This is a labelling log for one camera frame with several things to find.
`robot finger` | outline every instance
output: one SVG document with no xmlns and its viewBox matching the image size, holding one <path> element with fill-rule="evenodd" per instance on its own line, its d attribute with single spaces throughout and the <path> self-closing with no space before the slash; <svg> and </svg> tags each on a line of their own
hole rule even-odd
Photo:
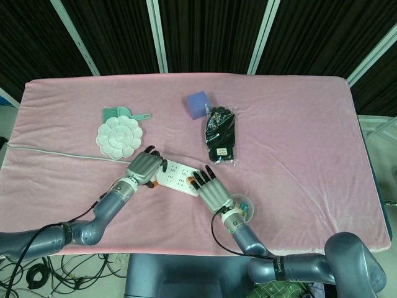
<svg viewBox="0 0 397 298">
<path fill-rule="evenodd" d="M 147 183 L 145 183 L 144 185 L 148 186 L 149 188 L 155 188 L 159 183 L 157 181 L 148 181 Z"/>
<path fill-rule="evenodd" d="M 167 160 L 163 158 L 163 161 L 161 162 L 160 166 L 163 167 L 163 173 L 165 173 L 167 171 L 167 166 L 168 166 Z"/>
<path fill-rule="evenodd" d="M 144 152 L 145 153 L 149 153 L 151 150 L 153 150 L 155 148 L 155 146 L 153 146 L 153 145 L 150 145 L 148 148 L 146 148 L 145 150 L 144 150 Z"/>
<path fill-rule="evenodd" d="M 152 154 L 152 155 L 156 155 L 156 156 L 160 156 L 160 152 L 159 152 L 159 151 L 157 151 L 157 150 L 155 150 L 155 151 L 152 151 L 150 154 Z"/>
<path fill-rule="evenodd" d="M 208 175 L 206 174 L 206 172 L 204 171 L 200 171 L 201 176 L 203 177 L 205 183 L 210 182 L 210 178 L 208 177 Z"/>
<path fill-rule="evenodd" d="M 215 174 L 213 173 L 213 171 L 211 170 L 209 165 L 205 165 L 205 169 L 207 170 L 208 175 L 210 175 L 211 179 L 215 179 L 216 178 Z"/>
<path fill-rule="evenodd" d="M 200 188 L 200 186 L 197 184 L 197 182 L 195 181 L 195 179 L 193 177 L 189 177 L 187 179 L 189 180 L 190 184 L 193 185 L 195 190 L 198 190 Z"/>
<path fill-rule="evenodd" d="M 205 184 L 204 180 L 201 179 L 200 175 L 197 172 L 193 172 L 194 178 L 197 180 L 198 185 L 203 186 Z"/>
</svg>

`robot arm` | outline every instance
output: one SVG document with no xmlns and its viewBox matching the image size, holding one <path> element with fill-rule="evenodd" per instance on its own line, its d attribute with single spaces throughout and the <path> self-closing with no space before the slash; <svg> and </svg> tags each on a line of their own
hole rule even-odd
<svg viewBox="0 0 397 298">
<path fill-rule="evenodd" d="M 204 179 L 195 181 L 197 192 L 214 214 L 213 219 L 221 216 L 244 255 L 254 257 L 249 263 L 249 275 L 255 283 L 278 280 L 336 284 L 340 298 L 376 298 L 386 285 L 385 272 L 362 240 L 352 233 L 330 237 L 325 255 L 273 255 L 233 209 L 230 193 L 208 166 L 206 169 L 211 179 L 202 171 Z"/>
<path fill-rule="evenodd" d="M 150 179 L 159 167 L 162 166 L 165 172 L 167 162 L 158 151 L 150 153 L 153 148 L 154 146 L 150 146 L 138 154 L 128 166 L 127 175 L 116 180 L 102 199 L 93 205 L 95 215 L 93 220 L 70 220 L 42 230 L 29 247 L 24 260 L 52 255 L 70 243 L 77 245 L 98 243 L 106 226 L 137 192 L 138 185 L 152 188 L 154 184 Z M 37 231 L 0 233 L 0 256 L 6 256 L 16 262 Z"/>
</svg>

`black curtain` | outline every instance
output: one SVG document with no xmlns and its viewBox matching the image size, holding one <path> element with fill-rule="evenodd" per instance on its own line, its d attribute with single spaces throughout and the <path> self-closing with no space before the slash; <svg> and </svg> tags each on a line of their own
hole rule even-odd
<svg viewBox="0 0 397 298">
<path fill-rule="evenodd" d="M 358 114 L 397 116 L 397 43 L 353 85 Z"/>
<path fill-rule="evenodd" d="M 266 4 L 159 0 L 169 72 L 247 73 Z"/>
<path fill-rule="evenodd" d="M 397 23 L 397 1 L 282 0 L 257 75 L 347 78 Z"/>
<path fill-rule="evenodd" d="M 0 1 L 0 87 L 22 99 L 25 83 L 91 72 L 50 1 Z"/>
<path fill-rule="evenodd" d="M 62 0 L 101 75 L 158 73 L 145 0 Z"/>
</svg>

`power outlet socket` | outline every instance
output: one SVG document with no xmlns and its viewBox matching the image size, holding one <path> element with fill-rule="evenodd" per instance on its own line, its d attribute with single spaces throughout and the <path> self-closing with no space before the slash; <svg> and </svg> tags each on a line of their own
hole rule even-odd
<svg viewBox="0 0 397 298">
<path fill-rule="evenodd" d="M 190 176 L 192 177 L 193 172 L 199 172 L 199 170 L 172 160 L 167 160 L 167 162 L 167 171 L 163 173 L 160 168 L 157 174 L 154 175 L 154 180 L 156 180 L 160 185 L 198 197 L 199 194 L 189 183 L 187 178 Z"/>
</svg>

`pink cloth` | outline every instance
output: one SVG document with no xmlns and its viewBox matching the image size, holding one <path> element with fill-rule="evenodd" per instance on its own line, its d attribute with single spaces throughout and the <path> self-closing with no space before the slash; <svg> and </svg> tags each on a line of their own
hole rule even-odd
<svg viewBox="0 0 397 298">
<path fill-rule="evenodd" d="M 206 119 L 192 120 L 186 96 L 204 90 L 235 106 L 237 167 L 214 172 L 255 206 L 252 229 L 276 254 L 323 252 L 334 233 L 357 234 L 372 251 L 390 246 L 349 86 L 325 76 L 144 74 L 39 79 L 27 83 L 10 145 L 102 156 L 95 143 L 102 109 L 152 113 L 143 144 L 196 168 L 208 163 Z M 8 149 L 0 172 L 3 232 L 39 228 L 83 213 L 125 164 Z M 99 244 L 62 253 L 227 255 L 213 241 L 199 197 L 140 187 Z M 85 216 L 91 219 L 92 214 Z M 221 242 L 237 250 L 216 221 Z"/>
</svg>

